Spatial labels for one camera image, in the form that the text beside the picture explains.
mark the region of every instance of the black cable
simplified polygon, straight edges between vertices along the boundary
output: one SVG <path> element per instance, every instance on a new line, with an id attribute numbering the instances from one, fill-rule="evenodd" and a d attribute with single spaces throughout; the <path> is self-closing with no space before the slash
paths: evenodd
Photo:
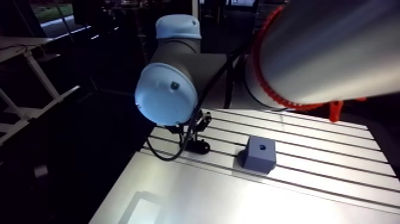
<path id="1" fill-rule="evenodd" d="M 175 155 L 173 155 L 172 157 L 163 157 L 163 156 L 159 155 L 156 152 L 156 150 L 153 148 L 153 146 L 150 144 L 149 139 L 147 138 L 147 140 L 146 140 L 147 146 L 149 147 L 150 151 L 154 154 L 154 156 L 156 156 L 157 158 L 159 158 L 160 160 L 163 160 L 163 161 L 173 161 L 182 154 L 182 152 L 186 149 L 186 147 L 188 145 L 190 133 L 193 130 L 194 126 L 196 125 L 196 115 L 199 113 L 201 105 L 203 104 L 209 91 L 214 86 L 214 84 L 219 80 L 219 78 L 221 78 L 221 76 L 224 74 L 224 72 L 228 68 L 228 66 L 230 66 L 234 62 L 234 60 L 237 59 L 237 57 L 240 56 L 243 52 L 245 52 L 246 49 L 251 45 L 251 43 L 253 43 L 256 36 L 257 36 L 257 33 L 254 33 L 251 36 L 251 38 L 249 38 L 249 40 L 247 40 L 244 44 L 242 44 L 242 46 L 240 46 L 239 48 L 234 50 L 228 57 L 227 61 L 220 67 L 220 69 L 216 72 L 216 74 L 208 81 L 206 87 L 204 88 L 203 95 L 200 97 L 200 100 L 197 102 L 197 105 L 192 112 L 192 116 L 191 116 L 190 122 L 189 122 L 189 127 L 187 128 L 187 133 L 183 140 L 183 144 L 180 146 L 179 151 Z"/>

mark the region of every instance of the window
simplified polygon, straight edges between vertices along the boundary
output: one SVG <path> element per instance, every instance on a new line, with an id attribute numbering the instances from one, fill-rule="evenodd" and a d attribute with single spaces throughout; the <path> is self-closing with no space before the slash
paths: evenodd
<path id="1" fill-rule="evenodd" d="M 71 2 L 72 0 L 30 0 L 32 10 L 47 37 L 57 38 L 67 34 L 68 29 L 73 32 L 83 28 L 75 24 Z"/>

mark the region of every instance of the aluminum table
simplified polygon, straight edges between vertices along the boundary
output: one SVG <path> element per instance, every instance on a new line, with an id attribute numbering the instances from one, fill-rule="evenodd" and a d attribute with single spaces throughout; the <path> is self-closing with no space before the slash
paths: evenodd
<path id="1" fill-rule="evenodd" d="M 91 223 L 400 223 L 400 183 L 368 128 L 255 110 L 208 110 L 207 155 L 136 153 Z M 238 166 L 248 135 L 276 140 L 271 173 Z M 178 136 L 150 136 L 164 155 Z"/>

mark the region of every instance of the white metal frame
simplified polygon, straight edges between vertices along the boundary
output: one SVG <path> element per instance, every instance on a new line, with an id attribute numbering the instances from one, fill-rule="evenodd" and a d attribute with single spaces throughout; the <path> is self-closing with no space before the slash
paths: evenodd
<path id="1" fill-rule="evenodd" d="M 0 123 L 0 130 L 2 132 L 5 132 L 6 134 L 0 138 L 0 146 L 8 140 L 10 137 L 15 135 L 18 131 L 22 130 L 25 126 L 29 124 L 29 119 L 31 118 L 38 118 L 40 117 L 43 113 L 48 111 L 50 108 L 52 108 L 54 105 L 58 104 L 61 102 L 65 97 L 69 96 L 72 94 L 75 90 L 79 89 L 80 86 L 75 86 L 68 90 L 67 92 L 63 94 L 59 94 L 58 91 L 55 89 L 53 84 L 50 82 L 50 80 L 47 78 L 45 72 L 42 70 L 38 62 L 35 60 L 35 58 L 32 56 L 31 51 L 26 51 L 23 54 L 26 58 L 26 61 L 30 68 L 33 70 L 33 72 L 36 74 L 36 76 L 39 78 L 40 82 L 43 84 L 45 89 L 48 91 L 50 96 L 53 98 L 53 100 L 47 104 L 44 108 L 26 108 L 26 107 L 18 107 L 12 99 L 2 90 L 0 89 L 0 97 L 8 104 L 8 108 L 4 110 L 6 113 L 14 113 L 19 116 L 20 120 L 13 124 L 4 124 Z"/>

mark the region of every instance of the screw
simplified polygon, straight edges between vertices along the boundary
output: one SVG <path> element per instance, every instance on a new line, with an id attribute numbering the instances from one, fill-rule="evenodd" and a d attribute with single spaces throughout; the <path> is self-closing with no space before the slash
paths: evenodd
<path id="1" fill-rule="evenodd" d="M 171 83 L 171 89 L 177 90 L 178 88 L 179 88 L 179 84 L 178 83 L 176 83 L 176 82 L 172 82 Z"/>

